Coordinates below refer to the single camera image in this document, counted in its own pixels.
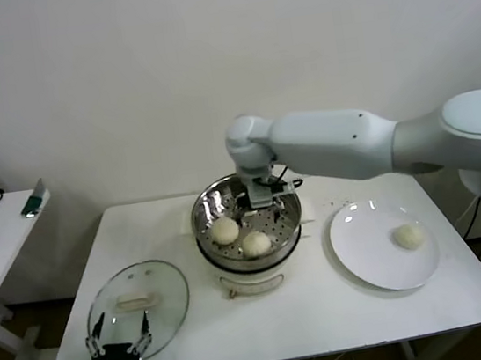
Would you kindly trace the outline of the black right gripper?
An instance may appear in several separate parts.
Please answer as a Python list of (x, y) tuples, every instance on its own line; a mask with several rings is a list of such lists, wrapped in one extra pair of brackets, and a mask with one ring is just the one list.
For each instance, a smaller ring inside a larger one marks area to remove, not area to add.
[(237, 224), (239, 227), (244, 228), (247, 225), (247, 221), (245, 220), (245, 218), (248, 216), (248, 214), (270, 210), (273, 212), (273, 222), (277, 224), (279, 219), (281, 218), (281, 212), (283, 211), (282, 202), (274, 202), (269, 206), (262, 206), (256, 208), (250, 207), (249, 204), (238, 204), (236, 206)]

